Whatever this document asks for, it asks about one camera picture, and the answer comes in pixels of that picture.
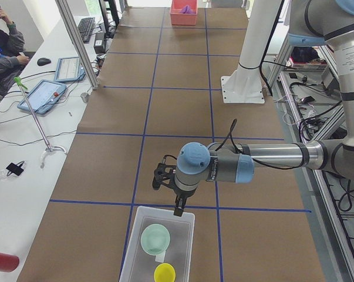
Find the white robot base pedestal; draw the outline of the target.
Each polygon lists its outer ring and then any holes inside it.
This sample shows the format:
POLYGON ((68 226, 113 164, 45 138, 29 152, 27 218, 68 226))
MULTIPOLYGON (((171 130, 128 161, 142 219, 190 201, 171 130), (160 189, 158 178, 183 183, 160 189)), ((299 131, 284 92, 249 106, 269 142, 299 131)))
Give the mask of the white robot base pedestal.
POLYGON ((265 102, 262 93, 261 63, 267 54, 272 31, 278 23, 282 0, 255 1, 249 19, 237 69, 221 77, 224 103, 265 102))

